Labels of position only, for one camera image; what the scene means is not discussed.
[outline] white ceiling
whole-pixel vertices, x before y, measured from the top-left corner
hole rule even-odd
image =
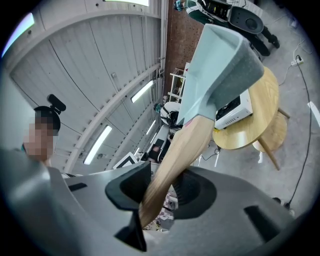
[[[159,6],[153,5],[152,11]],[[59,139],[51,159],[53,167],[63,171],[76,143],[101,109],[131,81],[160,62],[160,22],[159,17],[123,14],[86,19],[45,38],[17,62],[10,75],[32,107],[48,106],[49,94],[66,105],[66,111],[60,115]],[[43,21],[44,27],[46,24],[48,20]],[[112,106],[112,111],[81,148],[82,154],[72,173],[89,174],[112,168],[108,164],[118,148],[121,151],[112,162],[128,152],[134,153],[137,147],[147,148],[161,124],[157,118],[156,125],[146,135],[156,118],[150,107],[151,89],[135,103],[130,98],[155,76],[156,72],[147,75]],[[161,97],[158,92],[162,91],[162,82],[155,86],[157,96]],[[107,125],[112,131],[98,151],[103,158],[94,158],[90,165],[84,165],[85,156]]]

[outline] black cable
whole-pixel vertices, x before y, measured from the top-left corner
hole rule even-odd
[[[220,149],[221,149],[221,147],[218,146],[218,148],[216,148],[216,149],[214,150],[214,154],[210,155],[207,159],[205,159],[204,156],[202,156],[202,159],[203,159],[204,161],[207,161],[210,157],[213,157],[213,156],[215,156],[215,155],[218,155],[218,154],[220,153]]]
[[[247,1],[244,0],[244,6],[241,6],[241,8],[245,7],[247,5]]]
[[[308,96],[308,102],[310,103],[310,96],[309,96],[309,92],[308,92],[308,88],[307,88],[307,83],[306,83],[304,74],[302,73],[302,70],[301,70],[301,68],[300,68],[300,65],[299,65],[299,63],[297,62],[297,58],[298,58],[298,57],[299,57],[299,60],[301,61],[301,57],[300,57],[300,55],[298,54],[298,55],[295,57],[295,62],[297,63],[298,68],[299,68],[299,70],[300,70],[300,72],[301,72],[301,75],[302,75],[302,78],[303,78],[303,81],[304,81],[304,85],[305,85],[305,89],[306,89],[306,94],[307,94],[307,96]],[[302,166],[302,170],[301,170],[301,173],[300,173],[300,177],[299,177],[299,179],[298,179],[298,181],[297,181],[297,183],[296,183],[296,186],[295,186],[293,195],[292,195],[292,197],[291,197],[291,199],[290,199],[290,201],[289,201],[289,203],[288,203],[288,208],[290,208],[290,204],[291,204],[291,202],[292,202],[292,199],[294,198],[295,193],[296,193],[296,191],[297,191],[298,184],[299,184],[299,182],[300,182],[300,179],[301,179],[301,177],[302,177],[302,174],[304,173],[305,165],[306,165],[307,158],[308,158],[308,155],[309,155],[309,147],[310,147],[310,140],[311,140],[311,119],[312,119],[311,106],[309,106],[309,107],[310,107],[310,124],[309,124],[308,147],[307,147],[307,149],[306,149],[306,155],[305,155],[305,159],[304,159],[304,162],[303,162],[303,166]]]

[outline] concrete floor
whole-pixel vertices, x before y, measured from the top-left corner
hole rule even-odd
[[[301,35],[302,39],[305,39],[303,47],[307,51],[312,50],[313,47],[300,27],[298,27],[298,29],[292,29],[288,26],[288,16],[290,16],[290,13],[286,12],[285,9],[279,9],[271,0],[261,1],[259,6],[265,11],[262,16],[263,22],[268,26],[271,33],[275,34],[280,41],[279,49],[275,49],[270,44],[266,43],[271,49],[271,55],[262,59],[262,62],[266,67],[273,71],[280,84],[283,82],[287,68],[291,65],[291,61],[293,60],[293,51],[298,43],[300,43],[299,35]],[[274,22],[283,15],[287,16]],[[171,20],[174,22],[177,17],[181,19],[190,19],[185,16],[185,13],[174,14],[171,17]],[[187,24],[188,26],[194,24],[192,21],[187,20],[187,22],[185,22],[181,19],[180,24],[172,25],[172,27],[177,29],[177,27],[182,26],[187,29]],[[175,38],[172,35],[168,36],[168,53],[174,53],[176,51],[175,54],[182,54],[182,57],[180,56],[177,59],[172,58],[170,62],[168,62],[167,59],[168,63],[166,63],[166,70],[168,68],[170,69],[170,72],[172,72],[172,68],[179,67],[174,65],[180,63],[180,65],[184,66],[186,61],[191,60],[189,57],[191,52],[188,51],[186,54],[184,48],[193,49],[196,41],[195,37],[200,35],[198,24],[194,29],[192,28],[191,34],[193,35],[181,35],[179,38]],[[186,46],[183,46],[182,44],[179,44],[178,46],[177,44],[180,40],[184,40],[183,44]],[[307,84],[310,101],[312,101],[316,107],[320,108],[320,73],[318,56],[315,51],[313,51],[312,54],[308,54],[301,47],[296,50],[295,55],[297,54],[304,59],[301,70]],[[168,76],[167,80],[167,82],[171,84],[171,80]],[[222,149],[216,167],[216,155],[212,156],[207,161],[201,159],[199,167],[245,179],[264,191],[270,197],[278,197],[284,201],[289,201],[294,193],[306,157],[310,124],[310,108],[307,105],[309,102],[307,92],[302,75],[297,66],[289,69],[285,83],[279,87],[279,93],[279,105],[291,115],[291,118],[287,120],[286,139],[283,145],[273,152],[280,166],[280,171],[275,169],[266,153],[262,153],[262,163],[258,163],[260,152],[253,146],[248,146],[239,150]],[[203,153],[205,158],[212,155],[216,149],[216,145],[213,141],[210,145],[211,146]],[[291,203],[291,208],[294,209],[296,216],[307,211],[318,194],[320,185],[320,171],[318,170],[318,166],[320,165],[319,149],[320,127],[314,114],[312,114],[309,155],[303,175]],[[194,165],[197,166],[198,163],[199,160],[196,160]]]

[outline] power outlet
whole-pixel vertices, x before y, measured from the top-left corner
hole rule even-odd
[[[291,66],[296,66],[296,65],[301,65],[302,63],[304,63],[304,59],[303,58],[301,58],[301,60],[299,60],[298,58],[296,59],[296,61],[294,60],[294,61],[291,61]]]

